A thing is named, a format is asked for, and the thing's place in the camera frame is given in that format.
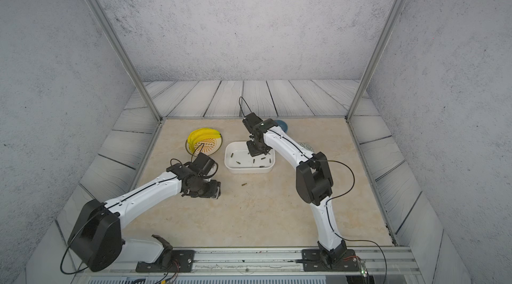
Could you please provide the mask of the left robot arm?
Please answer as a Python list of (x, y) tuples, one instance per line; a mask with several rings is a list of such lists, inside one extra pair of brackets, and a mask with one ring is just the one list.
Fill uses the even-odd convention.
[(214, 180), (219, 166), (205, 153), (193, 161), (176, 159), (158, 177), (119, 197), (107, 201), (92, 199), (77, 218), (67, 241), (87, 269), (98, 272), (115, 263), (119, 257), (134, 257), (139, 273), (167, 273), (179, 270), (179, 257), (172, 245), (159, 235), (151, 241), (129, 241), (122, 230), (137, 217), (170, 197), (217, 199), (221, 184)]

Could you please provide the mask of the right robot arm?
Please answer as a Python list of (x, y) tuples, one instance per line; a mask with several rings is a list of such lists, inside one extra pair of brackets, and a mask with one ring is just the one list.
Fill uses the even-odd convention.
[(295, 170), (295, 188), (301, 199), (310, 205), (318, 232), (319, 248), (332, 254), (343, 240), (337, 236), (333, 218), (333, 178), (323, 153), (313, 153), (289, 137), (272, 119), (262, 120), (254, 113), (243, 119), (249, 132), (249, 153), (256, 157), (274, 150), (288, 161)]

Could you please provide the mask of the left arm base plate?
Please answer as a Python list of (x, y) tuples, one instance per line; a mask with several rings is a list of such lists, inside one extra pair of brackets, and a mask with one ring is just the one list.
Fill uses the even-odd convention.
[(195, 251), (191, 249), (164, 249), (152, 263), (138, 262), (136, 273), (191, 273)]

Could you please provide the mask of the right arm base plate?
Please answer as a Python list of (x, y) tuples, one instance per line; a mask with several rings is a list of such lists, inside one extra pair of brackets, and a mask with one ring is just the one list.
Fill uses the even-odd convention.
[(354, 250), (343, 253), (326, 252), (322, 249), (303, 249), (301, 259), (296, 261), (303, 265), (306, 272), (360, 272), (361, 266)]

